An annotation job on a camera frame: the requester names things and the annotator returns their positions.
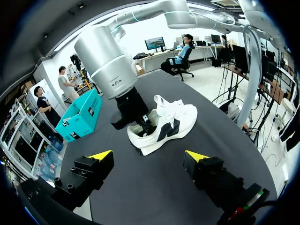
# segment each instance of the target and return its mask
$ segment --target black tabletop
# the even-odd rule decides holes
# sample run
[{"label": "black tabletop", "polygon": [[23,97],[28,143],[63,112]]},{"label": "black tabletop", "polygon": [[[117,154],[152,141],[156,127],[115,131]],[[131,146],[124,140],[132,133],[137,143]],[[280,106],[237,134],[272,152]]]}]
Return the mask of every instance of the black tabletop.
[{"label": "black tabletop", "polygon": [[[115,100],[103,97],[95,131],[68,144],[61,173],[81,155],[113,150],[115,166],[99,191],[90,195],[93,221],[104,225],[214,225],[223,211],[204,191],[196,188],[182,163],[185,150],[224,160],[228,171],[243,177],[245,188],[257,183],[277,198],[271,174],[249,138],[208,99],[180,79],[163,71],[138,79],[136,89],[148,108],[153,97],[197,107],[197,122],[183,139],[171,140],[148,156],[130,145],[126,128],[115,130],[110,117],[117,110]],[[268,208],[259,209],[262,218]]]}]

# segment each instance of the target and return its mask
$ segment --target sneaker sole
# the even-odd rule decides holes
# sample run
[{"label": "sneaker sole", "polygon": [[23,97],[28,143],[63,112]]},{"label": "sneaker sole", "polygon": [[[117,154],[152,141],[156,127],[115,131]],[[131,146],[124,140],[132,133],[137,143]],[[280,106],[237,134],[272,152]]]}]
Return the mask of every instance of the sneaker sole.
[{"label": "sneaker sole", "polygon": [[138,148],[142,152],[143,156],[146,156],[146,155],[148,155],[148,154],[156,151],[157,149],[159,149],[161,146],[164,145],[164,143],[166,143],[169,140],[172,140],[172,139],[181,139],[181,138],[185,137],[192,130],[192,128],[194,127],[194,125],[196,123],[196,120],[197,120],[197,118],[195,119],[193,125],[190,128],[182,131],[179,134],[173,135],[171,137],[167,137],[167,138],[165,138],[165,139],[163,139],[163,140],[161,140],[159,142],[156,142],[156,143],[154,143],[152,145],[149,145],[147,147],[141,147],[141,148],[136,147],[136,148]]}]

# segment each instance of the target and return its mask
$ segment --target man sitting in chair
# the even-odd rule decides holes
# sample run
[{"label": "man sitting in chair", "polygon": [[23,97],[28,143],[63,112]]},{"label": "man sitting in chair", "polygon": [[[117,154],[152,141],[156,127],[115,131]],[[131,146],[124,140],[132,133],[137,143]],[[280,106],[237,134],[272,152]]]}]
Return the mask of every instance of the man sitting in chair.
[{"label": "man sitting in chair", "polygon": [[[184,43],[186,44],[186,46],[183,47],[183,49],[181,50],[181,52],[178,54],[178,56],[175,57],[175,64],[181,64],[182,63],[182,59],[184,58],[185,54],[187,53],[189,48],[193,48],[194,47],[194,42],[193,42],[193,36],[186,34],[184,36]],[[174,66],[174,62],[172,59],[169,59],[165,62],[163,62],[160,65],[161,69],[171,75],[175,75],[175,73],[172,71],[172,68],[175,68]]]}]

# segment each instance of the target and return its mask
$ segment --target man in white shirt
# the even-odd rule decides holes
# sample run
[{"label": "man in white shirt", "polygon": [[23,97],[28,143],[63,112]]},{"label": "man in white shirt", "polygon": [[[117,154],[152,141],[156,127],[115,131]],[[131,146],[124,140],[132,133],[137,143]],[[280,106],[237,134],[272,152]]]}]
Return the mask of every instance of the man in white shirt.
[{"label": "man in white shirt", "polygon": [[64,66],[61,66],[59,68],[60,75],[58,77],[58,84],[60,85],[60,88],[64,91],[64,93],[70,98],[70,100],[74,102],[75,99],[79,98],[79,95],[74,89],[75,85],[69,83],[65,78],[65,71],[66,68]]}]

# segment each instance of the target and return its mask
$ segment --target white shirt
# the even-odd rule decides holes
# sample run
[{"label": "white shirt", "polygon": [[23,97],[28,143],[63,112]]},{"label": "white shirt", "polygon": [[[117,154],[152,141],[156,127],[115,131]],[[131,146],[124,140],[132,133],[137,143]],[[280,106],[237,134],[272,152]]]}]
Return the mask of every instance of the white shirt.
[{"label": "white shirt", "polygon": [[75,91],[74,88],[72,86],[66,86],[64,82],[67,82],[65,76],[59,75],[58,84],[60,85],[60,89],[62,89],[66,95],[71,95],[71,93]]}]

